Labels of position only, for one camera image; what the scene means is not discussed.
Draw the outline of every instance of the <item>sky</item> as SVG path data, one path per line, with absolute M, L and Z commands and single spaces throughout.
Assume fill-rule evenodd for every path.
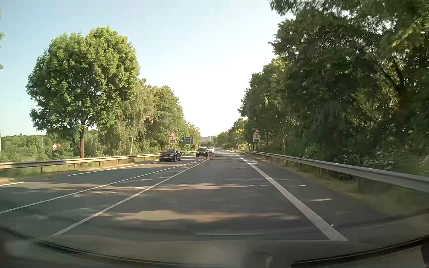
M 268 42 L 284 18 L 266 0 L 0 0 L 0 130 L 44 134 L 26 93 L 36 58 L 63 33 L 110 26 L 134 44 L 151 85 L 168 85 L 201 136 L 227 130 L 251 74 L 275 55 Z M 197 107 L 200 101 L 208 109 Z

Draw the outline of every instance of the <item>metal guardrail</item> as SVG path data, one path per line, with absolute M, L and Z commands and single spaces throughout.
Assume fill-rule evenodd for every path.
M 181 153 L 187 154 L 187 153 L 194 153 L 194 152 L 196 151 L 186 151 Z M 27 161 L 27 162 L 6 162 L 6 163 L 0 163 L 0 170 L 10 169 L 10 168 L 32 168 L 32 167 L 69 165 L 69 164 L 79 164 L 79 163 L 89 163 L 89 162 L 127 160 L 127 159 L 134 159 L 134 158 L 156 157 L 159 155 L 160 153 L 146 154 L 146 155 L 104 156 L 104 157 L 73 158 L 73 159 Z
M 401 186 L 401 187 L 429 193 L 429 177 L 425 177 L 425 176 L 405 174 L 400 172 L 393 172 L 393 171 L 367 168 L 367 167 L 357 167 L 357 166 L 351 166 L 346 164 L 300 158 L 300 157 L 289 156 L 289 155 L 278 155 L 278 154 L 248 151 L 248 150 L 242 150 L 242 149 L 232 149 L 232 148 L 226 148 L 226 149 L 240 151 L 243 153 L 262 155 L 262 156 L 267 156 L 271 158 L 283 159 L 285 161 L 298 163 L 299 167 L 301 167 L 301 165 L 308 165 L 308 166 L 335 171 L 338 173 L 352 175 L 355 177 L 366 178 L 373 181 L 385 182 L 396 186 Z

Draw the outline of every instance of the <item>tree trunk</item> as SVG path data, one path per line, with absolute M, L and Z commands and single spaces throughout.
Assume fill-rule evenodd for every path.
M 85 126 L 82 128 L 81 131 L 79 131 L 80 134 L 80 157 L 84 158 L 85 157 L 85 152 L 84 152 L 84 130 L 85 130 Z

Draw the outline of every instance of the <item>road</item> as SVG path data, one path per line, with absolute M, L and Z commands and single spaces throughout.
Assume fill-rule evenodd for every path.
M 251 155 L 38 177 L 0 186 L 0 223 L 36 238 L 263 239 L 385 246 L 414 230 Z M 89 242 L 78 247 L 91 247 Z

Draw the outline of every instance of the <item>roadside vegetation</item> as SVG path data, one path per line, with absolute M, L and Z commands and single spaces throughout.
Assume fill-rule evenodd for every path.
M 216 145 L 429 176 L 429 1 L 269 3 L 294 19 Z
M 178 149 L 189 148 L 183 137 L 200 143 L 173 90 L 148 84 L 139 70 L 132 43 L 110 27 L 55 36 L 26 85 L 35 101 L 28 113 L 46 134 L 2 137 L 0 162 L 154 153 L 172 146 L 171 131 Z

